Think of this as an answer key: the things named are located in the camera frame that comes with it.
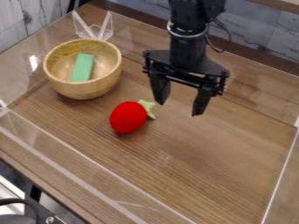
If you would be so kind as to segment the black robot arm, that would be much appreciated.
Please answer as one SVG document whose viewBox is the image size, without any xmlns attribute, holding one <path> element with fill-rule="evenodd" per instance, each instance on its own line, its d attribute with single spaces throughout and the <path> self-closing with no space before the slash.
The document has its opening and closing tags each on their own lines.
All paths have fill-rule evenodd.
<svg viewBox="0 0 299 224">
<path fill-rule="evenodd" d="M 168 99 L 171 82 L 198 89 L 191 115 L 199 116 L 211 97 L 223 95 L 230 77 L 230 70 L 206 54 L 210 24 L 224 11 L 226 0 L 168 0 L 168 4 L 170 49 L 143 51 L 144 72 L 160 105 Z"/>
</svg>

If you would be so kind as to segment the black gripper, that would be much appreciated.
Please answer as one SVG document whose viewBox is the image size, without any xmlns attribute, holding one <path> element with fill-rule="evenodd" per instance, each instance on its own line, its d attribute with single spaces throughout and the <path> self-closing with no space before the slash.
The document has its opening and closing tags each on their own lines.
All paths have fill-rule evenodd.
<svg viewBox="0 0 299 224">
<path fill-rule="evenodd" d="M 148 75 L 154 98 L 164 105 L 171 82 L 198 89 L 192 104 L 192 116 L 199 116 L 210 104 L 211 97 L 223 95 L 230 70 L 212 61 L 206 54 L 206 35 L 196 38 L 171 36 L 168 50 L 146 50 L 144 73 Z"/>
</svg>

